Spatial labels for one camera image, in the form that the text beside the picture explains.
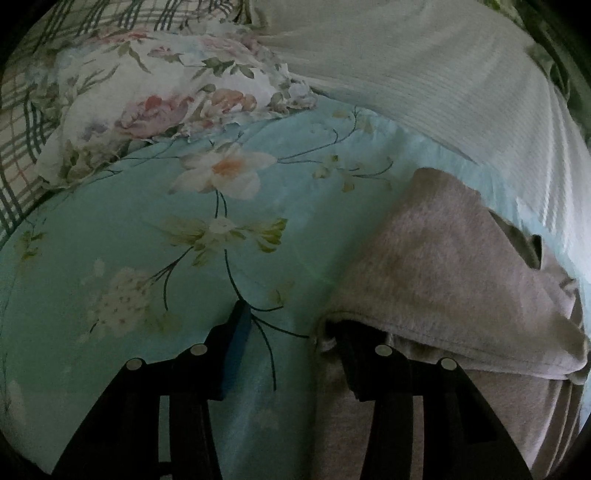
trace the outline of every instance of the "plaid blanket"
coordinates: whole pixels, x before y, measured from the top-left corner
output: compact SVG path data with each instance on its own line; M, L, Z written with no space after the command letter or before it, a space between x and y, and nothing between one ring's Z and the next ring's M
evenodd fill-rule
M58 0L22 39L0 90L0 247L47 193L34 164L56 125L29 100L25 70L43 45L110 25L182 29L189 20L246 20L242 0Z

